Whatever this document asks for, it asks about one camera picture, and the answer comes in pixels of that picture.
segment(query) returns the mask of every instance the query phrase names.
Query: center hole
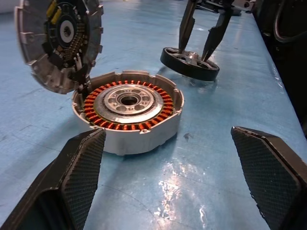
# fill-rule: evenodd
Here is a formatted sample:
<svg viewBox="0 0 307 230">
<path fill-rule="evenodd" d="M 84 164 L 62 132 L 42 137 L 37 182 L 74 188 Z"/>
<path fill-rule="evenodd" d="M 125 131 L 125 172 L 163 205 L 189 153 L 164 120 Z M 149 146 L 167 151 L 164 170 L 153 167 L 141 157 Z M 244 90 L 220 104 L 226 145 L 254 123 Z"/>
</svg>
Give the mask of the center hole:
<svg viewBox="0 0 307 230">
<path fill-rule="evenodd" d="M 138 99 L 134 96 L 125 96 L 120 100 L 120 102 L 124 105 L 134 105 L 138 102 Z"/>
<path fill-rule="evenodd" d="M 66 37 L 69 37 L 71 35 L 71 29 L 68 26 L 64 27 L 64 34 Z"/>
</svg>

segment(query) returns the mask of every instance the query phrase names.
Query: yellow component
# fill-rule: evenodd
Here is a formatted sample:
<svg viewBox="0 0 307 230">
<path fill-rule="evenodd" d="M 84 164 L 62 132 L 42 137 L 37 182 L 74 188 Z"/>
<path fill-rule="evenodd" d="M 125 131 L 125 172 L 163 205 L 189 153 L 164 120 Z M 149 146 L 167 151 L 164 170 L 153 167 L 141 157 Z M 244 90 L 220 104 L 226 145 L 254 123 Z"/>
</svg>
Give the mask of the yellow component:
<svg viewBox="0 0 307 230">
<path fill-rule="evenodd" d="M 53 11 L 55 10 L 56 6 L 57 6 L 57 2 L 56 2 L 56 0 L 53 0 L 52 3 L 49 6 L 47 12 L 46 12 L 47 17 L 51 17 L 51 15 L 53 14 Z"/>
<path fill-rule="evenodd" d="M 52 24 L 57 23 L 57 21 L 58 21 L 59 17 L 61 16 L 61 14 L 62 14 L 62 10 L 61 10 L 61 8 L 59 7 L 58 10 L 57 10 L 57 12 L 54 14 L 53 18 L 51 19 L 51 23 L 52 23 Z"/>
</svg>

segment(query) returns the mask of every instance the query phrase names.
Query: blue table surface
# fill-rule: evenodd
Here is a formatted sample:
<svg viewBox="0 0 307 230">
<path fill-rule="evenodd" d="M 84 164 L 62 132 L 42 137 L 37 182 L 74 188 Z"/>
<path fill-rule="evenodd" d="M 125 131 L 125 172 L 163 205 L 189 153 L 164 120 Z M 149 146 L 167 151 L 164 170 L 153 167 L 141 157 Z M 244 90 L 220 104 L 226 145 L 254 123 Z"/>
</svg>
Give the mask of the blue table surface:
<svg viewBox="0 0 307 230">
<path fill-rule="evenodd" d="M 307 143 L 252 15 L 232 17 L 211 60 L 216 82 L 183 77 L 160 62 L 178 44 L 185 1 L 106 0 L 103 53 L 91 76 L 146 70 L 185 96 L 178 134 L 151 152 L 106 153 L 85 230 L 268 230 L 251 198 L 230 135 L 250 127 L 283 138 L 307 161 Z M 187 50 L 202 53 L 218 15 L 196 10 Z M 71 94 L 43 89 L 17 46 L 12 14 L 0 15 L 0 224 L 37 174 L 77 135 Z"/>
</svg>

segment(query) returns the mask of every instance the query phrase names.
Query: textured gripper pad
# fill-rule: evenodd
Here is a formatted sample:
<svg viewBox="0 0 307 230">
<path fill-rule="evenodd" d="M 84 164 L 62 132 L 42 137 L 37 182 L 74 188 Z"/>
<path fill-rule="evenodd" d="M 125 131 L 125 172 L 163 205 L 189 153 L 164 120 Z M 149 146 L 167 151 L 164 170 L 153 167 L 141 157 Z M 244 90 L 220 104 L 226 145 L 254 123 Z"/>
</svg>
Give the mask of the textured gripper pad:
<svg viewBox="0 0 307 230">
<path fill-rule="evenodd" d="M 243 173 L 261 215 L 271 230 L 282 229 L 296 196 L 297 178 L 262 139 L 232 130 Z"/>
<path fill-rule="evenodd" d="M 62 184 L 62 195 L 66 197 L 67 208 L 79 230 L 84 227 L 97 189 L 105 138 L 105 132 L 100 129 L 83 140 Z"/>
</svg>

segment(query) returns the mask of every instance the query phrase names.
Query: copper coil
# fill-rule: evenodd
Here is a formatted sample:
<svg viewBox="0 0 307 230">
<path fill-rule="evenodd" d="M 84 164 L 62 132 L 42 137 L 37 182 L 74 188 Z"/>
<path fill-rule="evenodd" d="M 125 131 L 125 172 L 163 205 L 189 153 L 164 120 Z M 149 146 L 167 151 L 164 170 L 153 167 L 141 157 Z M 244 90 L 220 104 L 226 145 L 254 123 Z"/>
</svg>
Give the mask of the copper coil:
<svg viewBox="0 0 307 230">
<path fill-rule="evenodd" d="M 101 117 L 94 110 L 94 100 L 95 100 L 95 98 L 103 90 L 110 88 L 112 86 L 121 85 L 121 84 L 138 84 L 138 85 L 147 86 L 147 87 L 152 88 L 153 90 L 157 91 L 161 95 L 161 97 L 164 101 L 164 106 L 163 106 L 161 112 L 156 117 L 152 118 L 151 120 L 149 120 L 147 122 L 142 122 L 142 123 L 139 123 L 139 124 L 126 124 L 126 125 L 117 124 L 117 123 L 113 123 L 113 122 L 108 121 L 108 120 L 104 119 L 103 117 Z M 157 125 L 158 123 L 167 119 L 169 116 L 171 116 L 172 113 L 173 113 L 173 108 L 174 108 L 173 100 L 166 91 L 164 91 L 163 89 L 161 89 L 160 87 L 158 87 L 156 85 L 153 85 L 153 84 L 147 83 L 147 82 L 142 82 L 140 80 L 138 80 L 137 82 L 134 81 L 134 80 L 131 80 L 131 81 L 125 80 L 125 81 L 108 83 L 106 85 L 100 86 L 99 88 L 95 89 L 84 100 L 84 112 L 85 112 L 85 116 L 87 117 L 87 119 L 91 123 L 93 123 L 94 125 L 109 128 L 109 129 L 114 129 L 114 130 L 150 129 L 153 126 Z"/>
</svg>

